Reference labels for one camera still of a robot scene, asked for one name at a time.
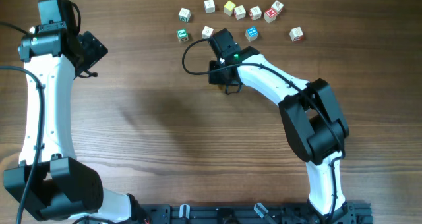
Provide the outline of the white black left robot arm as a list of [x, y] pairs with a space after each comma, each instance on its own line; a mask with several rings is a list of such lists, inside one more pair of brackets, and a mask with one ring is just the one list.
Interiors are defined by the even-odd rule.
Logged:
[[18, 48], [28, 85], [26, 134], [18, 167], [3, 173], [5, 189], [38, 221], [149, 223], [131, 194], [103, 187], [99, 174], [78, 161], [71, 136], [71, 90], [107, 48], [80, 29], [81, 15], [69, 0], [41, 0], [40, 24], [25, 32]]

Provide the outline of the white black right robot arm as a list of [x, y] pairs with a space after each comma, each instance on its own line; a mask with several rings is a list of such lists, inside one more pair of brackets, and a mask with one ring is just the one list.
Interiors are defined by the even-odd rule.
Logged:
[[210, 70], [218, 80], [251, 87], [278, 106], [287, 142], [307, 167], [310, 205], [325, 223], [338, 220], [346, 201], [340, 161], [349, 128], [330, 85], [323, 79], [298, 79], [255, 48], [241, 49], [227, 29], [216, 32], [208, 43], [216, 55]]

